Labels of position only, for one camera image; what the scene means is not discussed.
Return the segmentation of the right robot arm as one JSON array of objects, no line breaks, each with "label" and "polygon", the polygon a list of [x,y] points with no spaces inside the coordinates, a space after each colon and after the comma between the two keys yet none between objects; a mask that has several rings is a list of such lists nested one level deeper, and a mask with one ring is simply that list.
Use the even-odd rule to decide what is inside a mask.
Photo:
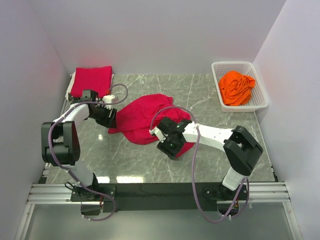
[{"label": "right robot arm", "polygon": [[224,152],[230,168],[217,189],[204,194],[220,201],[230,200],[237,194],[241,181],[252,174],[264,151],[249,131],[239,125],[234,129],[217,128],[188,119],[176,123],[164,117],[149,133],[158,138],[157,148],[172,160],[187,143],[199,143]]}]

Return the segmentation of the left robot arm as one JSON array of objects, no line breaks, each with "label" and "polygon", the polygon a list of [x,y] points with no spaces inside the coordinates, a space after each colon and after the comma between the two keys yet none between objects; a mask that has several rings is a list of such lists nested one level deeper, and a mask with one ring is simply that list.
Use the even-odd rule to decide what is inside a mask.
[{"label": "left robot arm", "polygon": [[96,175],[80,160],[81,147],[78,126],[88,118],[106,128],[116,128],[117,110],[112,106],[118,98],[114,95],[99,97],[94,90],[84,90],[82,96],[73,98],[69,109],[59,118],[41,125],[41,154],[45,163],[60,167],[74,183],[65,186],[73,196],[85,201],[102,198]]}]

